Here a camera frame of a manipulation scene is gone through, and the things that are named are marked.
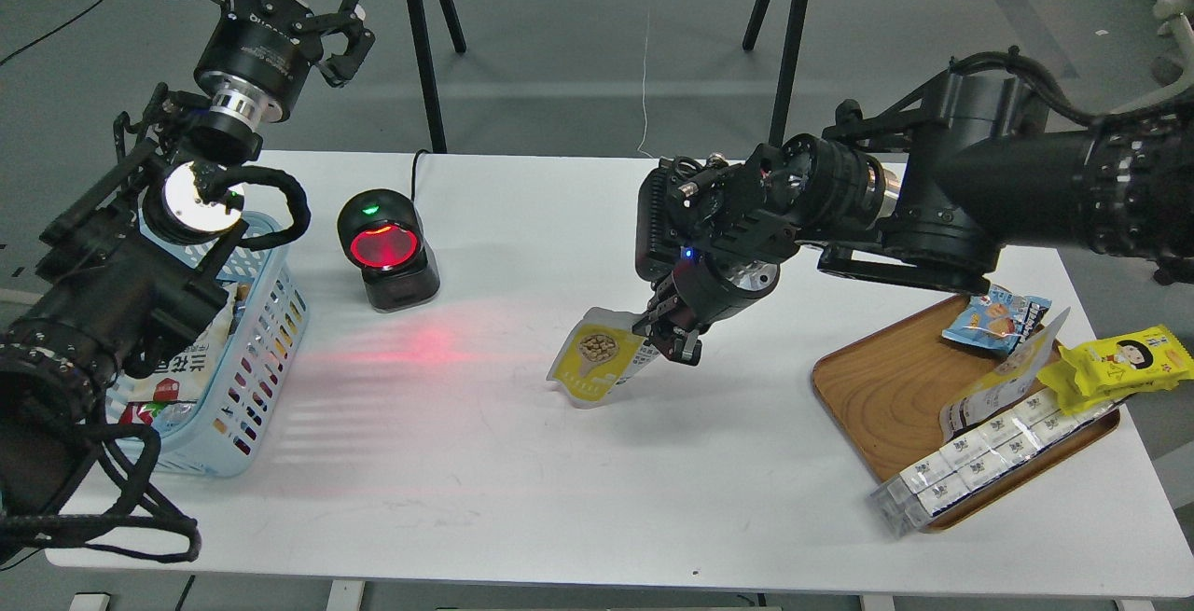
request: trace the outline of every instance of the red scanner light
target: red scanner light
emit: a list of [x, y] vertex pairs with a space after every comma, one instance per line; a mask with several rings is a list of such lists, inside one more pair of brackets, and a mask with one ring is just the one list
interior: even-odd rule
[[352, 257], [367, 267], [401, 266], [419, 249], [419, 237], [398, 224], [362, 232], [350, 245]]

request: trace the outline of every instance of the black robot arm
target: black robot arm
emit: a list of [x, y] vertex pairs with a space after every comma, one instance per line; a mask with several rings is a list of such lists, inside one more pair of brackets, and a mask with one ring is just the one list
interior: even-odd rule
[[[1051, 110], [1084, 130], [1046, 134]], [[844, 101], [821, 138], [740, 165], [663, 160], [639, 191], [635, 267], [654, 292], [635, 331], [696, 364], [698, 335], [771, 292], [801, 246], [831, 274], [972, 295], [1009, 245], [1151, 259], [1157, 280], [1189, 283], [1189, 117], [1186, 100], [1083, 113], [1013, 49], [952, 62], [878, 117]], [[907, 154], [903, 180], [882, 152]]]
[[[159, 562], [198, 556], [196, 521], [149, 482], [158, 433], [109, 425], [104, 393], [122, 372], [148, 376], [207, 329], [226, 306], [217, 276], [234, 249], [267, 249], [306, 232], [302, 186], [245, 163], [260, 152], [257, 128], [289, 117], [313, 66], [333, 87], [350, 80], [373, 42], [363, 18], [357, 0], [324, 17], [297, 0], [223, 0], [195, 72], [203, 95], [159, 84], [140, 122], [116, 118], [117, 163], [42, 233], [50, 251], [37, 272], [53, 286], [0, 335], [0, 562], [23, 547]], [[325, 58], [320, 39], [332, 32], [349, 49]], [[247, 185], [282, 191], [289, 228], [245, 236]], [[179, 261], [144, 236], [142, 221], [161, 241], [207, 245], [204, 258]], [[122, 438], [141, 440], [136, 462]], [[96, 463], [118, 498], [101, 514], [61, 516]], [[142, 554], [93, 543], [116, 527], [165, 530], [187, 545]]]

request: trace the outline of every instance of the wooden tray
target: wooden tray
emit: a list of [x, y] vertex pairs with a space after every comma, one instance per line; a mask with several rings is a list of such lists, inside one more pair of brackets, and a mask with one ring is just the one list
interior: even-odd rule
[[[823, 357], [813, 368], [813, 389], [880, 482], [940, 449], [941, 409], [968, 382], [999, 364], [989, 352], [941, 338], [941, 331], [966, 309], [968, 301], [950, 297], [938, 302]], [[1058, 359], [1057, 348], [1053, 356]], [[1029, 393], [1040, 389], [1044, 385], [1034, 382]], [[1119, 420], [1119, 409], [1114, 408], [947, 510], [928, 530], [944, 530], [973, 516], [1106, 436]]]

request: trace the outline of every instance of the snack package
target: snack package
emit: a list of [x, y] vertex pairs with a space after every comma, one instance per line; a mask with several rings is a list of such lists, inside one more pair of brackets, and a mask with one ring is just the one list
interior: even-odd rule
[[986, 296], [972, 297], [966, 310], [954, 319], [943, 338], [980, 348], [989, 348], [1007, 357], [1032, 335], [1040, 319], [1048, 313], [1052, 301], [1044, 297], [1021, 297], [1008, 289], [991, 284]]
[[195, 402], [193, 401], [180, 401], [173, 403], [166, 403], [160, 401], [152, 402], [133, 402], [124, 407], [124, 412], [121, 414], [121, 425], [130, 425], [133, 422], [142, 422], [146, 425], [152, 425], [158, 433], [165, 436], [166, 433], [173, 432], [176, 428], [181, 427], [191, 416], [195, 415]]
[[1033, 334], [1028, 342], [1021, 344], [1003, 364], [973, 381], [952, 403], [941, 409], [938, 421], [944, 440], [985, 421], [1028, 394], [1036, 374], [1048, 363], [1053, 339], [1057, 339], [1057, 332], [1069, 315], [1069, 308], [1061, 310], [1051, 325]]
[[117, 378], [127, 387], [125, 399], [131, 403], [199, 401], [208, 389], [220, 358], [228, 344], [233, 322], [236, 284], [223, 284], [228, 300], [211, 325], [187, 348], [162, 360], [148, 378]]
[[614, 387], [624, 384], [659, 351], [630, 331], [638, 314], [591, 308], [580, 317], [547, 374], [572, 405], [598, 406]]
[[1040, 381], [1057, 393], [1066, 414], [1139, 393], [1171, 390], [1194, 376], [1194, 360], [1167, 327], [1091, 340], [1061, 348], [1061, 362], [1046, 365]]

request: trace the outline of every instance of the basket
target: basket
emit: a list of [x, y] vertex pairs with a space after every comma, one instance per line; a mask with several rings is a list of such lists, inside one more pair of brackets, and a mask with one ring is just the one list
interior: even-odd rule
[[[260, 212], [247, 211], [242, 220], [250, 226], [247, 236], [278, 229], [270, 216]], [[191, 266], [210, 248], [167, 245], [143, 226], [142, 233]], [[307, 304], [290, 278], [285, 254], [285, 246], [266, 251], [236, 248], [224, 264], [223, 279], [252, 283], [240, 326], [228, 339], [190, 420], [161, 434], [158, 470], [235, 476], [253, 462], [307, 328]], [[119, 382], [107, 390], [110, 422], [119, 420], [129, 393]], [[119, 445], [133, 458], [141, 453], [141, 442], [135, 439], [121, 440]]]

